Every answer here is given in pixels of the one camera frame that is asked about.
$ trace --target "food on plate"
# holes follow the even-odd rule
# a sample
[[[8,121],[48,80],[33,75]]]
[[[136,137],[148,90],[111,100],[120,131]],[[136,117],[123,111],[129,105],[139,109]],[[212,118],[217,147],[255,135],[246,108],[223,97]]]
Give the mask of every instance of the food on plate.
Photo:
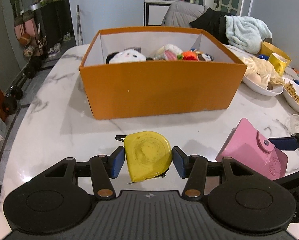
[[[299,104],[299,96],[296,94],[296,90],[293,85],[288,82],[284,85],[286,91],[291,95],[291,97]]]
[[[251,73],[251,74],[249,74],[249,75],[247,76],[247,78],[248,78],[250,81],[252,81],[252,82],[254,82],[255,84],[257,84],[257,85],[260,85],[260,84],[262,83],[262,79],[261,79],[260,76],[259,76],[258,74],[256,74],[256,73]]]
[[[240,57],[240,60],[247,65],[245,76],[250,74],[258,74],[261,78],[261,84],[259,86],[268,90],[268,84],[271,84],[269,88],[273,86],[284,85],[284,80],[275,71],[274,66],[267,60],[256,57]]]

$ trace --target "shoe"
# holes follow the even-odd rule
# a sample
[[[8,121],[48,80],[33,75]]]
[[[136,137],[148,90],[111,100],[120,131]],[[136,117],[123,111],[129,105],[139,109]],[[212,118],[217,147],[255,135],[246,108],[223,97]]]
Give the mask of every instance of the shoe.
[[[61,50],[61,44],[58,42],[54,45],[54,53],[59,53]]]
[[[49,50],[48,50],[48,57],[53,57],[55,54],[55,49],[54,47],[51,47]]]
[[[70,33],[66,33],[64,36],[63,36],[63,41],[69,41],[71,39],[71,35]]]

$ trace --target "black gripper base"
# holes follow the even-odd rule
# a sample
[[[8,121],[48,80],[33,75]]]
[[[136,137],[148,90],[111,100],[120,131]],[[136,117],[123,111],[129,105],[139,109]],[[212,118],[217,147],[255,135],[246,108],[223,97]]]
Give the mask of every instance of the black gripper base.
[[[14,231],[6,240],[293,240],[286,231],[246,236],[217,224],[199,202],[183,200],[176,191],[121,191],[100,201],[82,223],[52,235]]]

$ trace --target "orange knitted toy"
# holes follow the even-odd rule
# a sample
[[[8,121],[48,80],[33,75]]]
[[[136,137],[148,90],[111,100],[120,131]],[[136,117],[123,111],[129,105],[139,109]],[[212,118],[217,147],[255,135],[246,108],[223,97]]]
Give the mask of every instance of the orange knitted toy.
[[[197,59],[197,55],[195,52],[192,52],[192,51],[184,51],[182,53],[183,55],[183,60],[196,60],[198,61]]]

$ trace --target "black cabinet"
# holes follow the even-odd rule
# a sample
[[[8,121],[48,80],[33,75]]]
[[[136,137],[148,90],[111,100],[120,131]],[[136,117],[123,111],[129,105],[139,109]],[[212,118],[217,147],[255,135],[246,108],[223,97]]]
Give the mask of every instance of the black cabinet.
[[[46,35],[48,50],[60,42],[72,28],[67,16],[65,1],[48,3],[35,10],[35,22],[37,27],[40,23],[42,34]]]

